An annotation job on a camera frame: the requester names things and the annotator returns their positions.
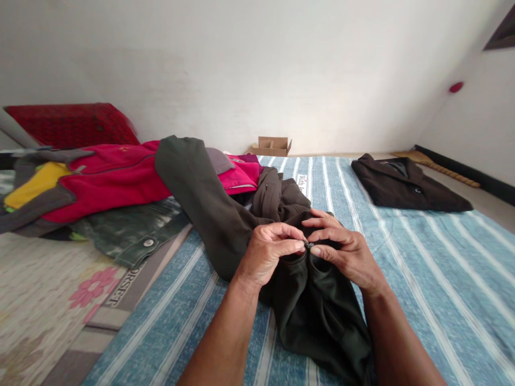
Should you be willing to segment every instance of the baseboard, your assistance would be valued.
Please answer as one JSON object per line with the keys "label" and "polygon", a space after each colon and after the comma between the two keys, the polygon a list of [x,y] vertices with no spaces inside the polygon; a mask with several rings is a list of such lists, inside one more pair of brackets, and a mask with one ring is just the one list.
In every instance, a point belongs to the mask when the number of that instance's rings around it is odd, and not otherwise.
{"label": "baseboard", "polygon": [[481,184],[481,189],[496,196],[497,198],[500,198],[502,201],[515,206],[515,187],[490,177],[488,174],[480,172],[479,170],[471,168],[470,166],[454,161],[449,157],[435,153],[434,151],[426,149],[425,147],[415,145],[415,149],[427,155],[436,164],[461,174],[468,179],[479,182]]}

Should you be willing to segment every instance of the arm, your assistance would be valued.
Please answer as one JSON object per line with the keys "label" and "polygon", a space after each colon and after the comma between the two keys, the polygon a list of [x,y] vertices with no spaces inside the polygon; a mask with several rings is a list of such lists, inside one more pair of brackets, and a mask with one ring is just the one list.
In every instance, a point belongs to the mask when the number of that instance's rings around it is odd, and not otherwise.
{"label": "arm", "polygon": [[281,256],[305,250],[303,239],[300,230],[281,222],[254,230],[247,252],[179,385],[243,384],[259,291],[270,280]]}
{"label": "arm", "polygon": [[323,229],[313,232],[308,241],[329,239],[342,245],[340,250],[316,245],[311,253],[336,265],[363,294],[379,384],[444,385],[444,379],[409,325],[363,235],[345,229],[338,220],[322,211],[312,209],[311,212],[318,218],[303,221],[303,225]]}

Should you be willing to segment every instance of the hand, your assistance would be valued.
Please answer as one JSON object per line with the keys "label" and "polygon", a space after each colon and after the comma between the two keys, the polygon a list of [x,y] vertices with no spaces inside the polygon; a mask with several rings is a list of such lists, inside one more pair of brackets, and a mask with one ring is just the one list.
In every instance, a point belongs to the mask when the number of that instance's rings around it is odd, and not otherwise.
{"label": "hand", "polygon": [[304,220],[302,225],[323,229],[313,232],[307,240],[333,240],[342,245],[340,250],[326,245],[316,245],[311,247],[312,254],[333,263],[342,274],[361,288],[363,294],[375,295],[388,286],[381,268],[366,244],[365,237],[360,232],[344,228],[338,220],[323,211],[311,209],[311,214],[317,218]]}
{"label": "hand", "polygon": [[283,222],[258,226],[234,277],[259,291],[270,281],[281,256],[305,251],[303,240],[301,230]]}

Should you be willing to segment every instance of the blue striped bedsheet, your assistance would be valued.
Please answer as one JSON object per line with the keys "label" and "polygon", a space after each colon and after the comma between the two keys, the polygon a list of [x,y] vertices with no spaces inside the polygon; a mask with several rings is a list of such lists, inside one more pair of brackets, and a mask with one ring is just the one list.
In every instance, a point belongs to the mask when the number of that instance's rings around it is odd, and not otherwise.
{"label": "blue striped bedsheet", "polygon": [[[515,384],[515,236],[482,214],[375,207],[350,159],[261,157],[307,176],[313,207],[362,232],[406,317],[450,385]],[[87,377],[86,385],[175,384],[227,288],[195,231]],[[363,309],[363,299],[355,288]],[[332,385],[311,359],[284,350],[259,304],[246,385]]]}

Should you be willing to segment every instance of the red basket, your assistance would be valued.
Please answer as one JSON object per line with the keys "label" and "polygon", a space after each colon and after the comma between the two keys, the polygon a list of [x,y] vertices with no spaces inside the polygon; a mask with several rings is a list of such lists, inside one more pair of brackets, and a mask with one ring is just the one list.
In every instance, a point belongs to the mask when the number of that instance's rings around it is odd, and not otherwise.
{"label": "red basket", "polygon": [[100,144],[139,145],[131,121],[110,103],[4,108],[40,145],[67,149]]}

